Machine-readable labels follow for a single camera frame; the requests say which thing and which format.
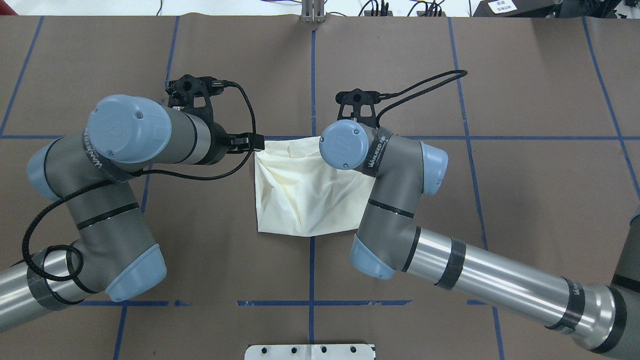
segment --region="label sticker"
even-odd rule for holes
[[[511,0],[498,0],[492,3],[489,3],[489,7],[493,10],[493,13],[507,13],[512,12],[514,10],[518,10],[518,8],[513,4]]]

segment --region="red object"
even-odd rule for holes
[[[18,15],[4,0],[0,0],[0,15]]]

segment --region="folded fabric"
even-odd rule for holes
[[[270,141],[255,153],[258,231],[316,236],[360,225],[374,179],[327,165],[319,139]]]

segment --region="silver metal tube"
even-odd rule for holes
[[[434,284],[449,277],[455,289],[564,334],[572,334],[578,345],[589,350],[602,344],[612,331],[615,303],[606,286],[582,288],[571,282],[575,285],[571,287],[565,278],[470,245],[462,247],[458,264],[453,265],[451,253],[455,241],[421,229],[407,272]],[[450,269],[456,266],[457,272]],[[452,281],[451,272],[455,273]],[[579,321],[576,320],[575,329],[558,325],[570,312],[572,293],[584,294],[584,310],[577,315]]]
[[[45,259],[44,267],[47,272],[53,275],[68,275],[67,253],[62,250],[52,251]],[[0,332],[39,318],[52,311],[41,305],[32,294],[31,288],[29,288],[27,270],[25,263],[19,263],[0,272]],[[52,291],[69,302],[82,300],[89,295],[80,290],[73,281],[47,281],[47,284]],[[67,306],[60,303],[60,307],[62,309]]]

